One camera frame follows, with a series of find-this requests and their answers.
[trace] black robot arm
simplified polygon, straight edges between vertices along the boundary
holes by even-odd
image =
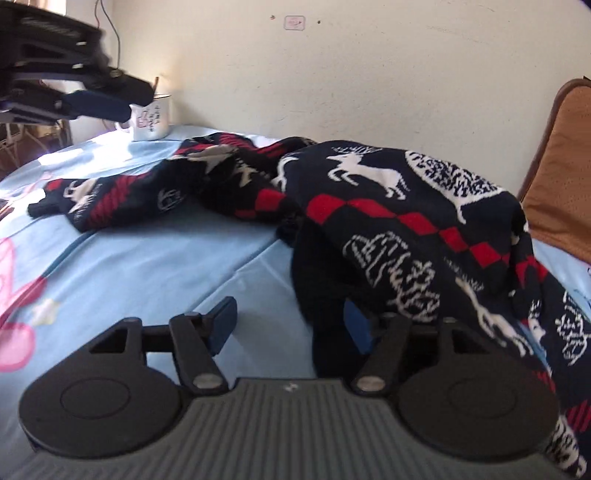
[[[109,66],[103,32],[72,18],[0,1],[0,123],[52,125],[80,115],[124,122],[153,87]],[[39,80],[81,82],[64,94]]]

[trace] star print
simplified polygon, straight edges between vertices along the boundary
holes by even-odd
[[[56,321],[57,311],[60,308],[60,303],[45,299],[33,307],[33,319],[29,322],[32,327],[39,327],[41,325],[53,325]]]

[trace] white mug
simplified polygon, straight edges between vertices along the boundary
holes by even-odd
[[[129,128],[115,126],[117,130],[131,132],[134,142],[166,137],[170,132],[170,95],[156,95],[148,106],[131,105]]]

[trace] metal screw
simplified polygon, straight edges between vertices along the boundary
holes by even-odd
[[[201,374],[193,380],[193,385],[199,390],[213,390],[214,388],[221,387],[222,384],[222,377],[215,374]]]
[[[296,390],[298,390],[299,388],[300,388],[300,386],[297,383],[290,383],[290,384],[283,386],[283,390],[285,390],[286,392],[289,392],[289,393],[293,393]]]
[[[357,380],[357,388],[364,392],[379,392],[385,387],[386,382],[382,378],[373,375],[361,377]]]

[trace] sunlight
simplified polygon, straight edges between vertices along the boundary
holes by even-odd
[[[99,145],[128,145],[132,140],[133,135],[131,133],[115,130],[114,132],[107,132],[105,134],[99,135],[90,141]]]
[[[55,165],[64,161],[72,160],[81,153],[84,153],[84,150],[81,148],[74,148],[73,150],[66,150],[63,152],[49,153],[39,157],[38,162],[44,166]]]

